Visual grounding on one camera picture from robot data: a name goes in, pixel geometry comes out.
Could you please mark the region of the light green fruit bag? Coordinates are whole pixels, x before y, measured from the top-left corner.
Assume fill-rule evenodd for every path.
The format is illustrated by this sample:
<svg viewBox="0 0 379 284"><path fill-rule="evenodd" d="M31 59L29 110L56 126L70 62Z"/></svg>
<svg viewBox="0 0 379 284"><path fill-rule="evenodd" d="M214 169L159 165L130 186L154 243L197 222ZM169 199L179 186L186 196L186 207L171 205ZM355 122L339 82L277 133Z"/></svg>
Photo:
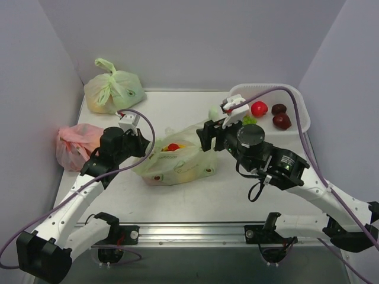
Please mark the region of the light green fruit bag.
<svg viewBox="0 0 379 284"><path fill-rule="evenodd" d="M156 139L149 158L132 170L150 186L168 186L192 182L215 174L217 153L214 150L203 152L196 130L204 123L220 118L212 107L208 117L180 131L171 128L165 130L165 136ZM162 152L161 149L171 143L186 145L177 151Z"/></svg>

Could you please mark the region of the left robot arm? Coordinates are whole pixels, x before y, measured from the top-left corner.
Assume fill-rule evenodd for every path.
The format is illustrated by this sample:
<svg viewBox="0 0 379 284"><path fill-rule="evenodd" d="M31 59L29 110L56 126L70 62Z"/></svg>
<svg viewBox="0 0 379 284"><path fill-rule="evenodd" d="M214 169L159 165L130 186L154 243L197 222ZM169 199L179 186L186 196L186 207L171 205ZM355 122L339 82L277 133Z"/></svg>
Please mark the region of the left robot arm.
<svg viewBox="0 0 379 284"><path fill-rule="evenodd" d="M120 173L120 165L130 157L145 157L149 144L138 128L106 128L64 200L32 232L17 237L19 268L47 283L60 283L87 249L96 243L114 247L122 236L117 217L100 212L82 228L74 227Z"/></svg>

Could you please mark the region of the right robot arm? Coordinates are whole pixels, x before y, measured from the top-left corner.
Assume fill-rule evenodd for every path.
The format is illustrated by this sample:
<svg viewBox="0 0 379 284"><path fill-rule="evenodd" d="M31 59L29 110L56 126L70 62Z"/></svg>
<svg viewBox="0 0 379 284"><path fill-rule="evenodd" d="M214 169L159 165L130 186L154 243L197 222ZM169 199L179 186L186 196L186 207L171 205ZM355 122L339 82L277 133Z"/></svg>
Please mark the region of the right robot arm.
<svg viewBox="0 0 379 284"><path fill-rule="evenodd" d="M227 150L244 178L297 195L321 210L320 215L268 214L257 243L292 237L329 240L339 249L361 252L377 244L378 202L360 201L336 186L324 185L316 169L295 152L265 141L264 130L241 122L223 128L223 121L207 121L196 133L203 151Z"/></svg>

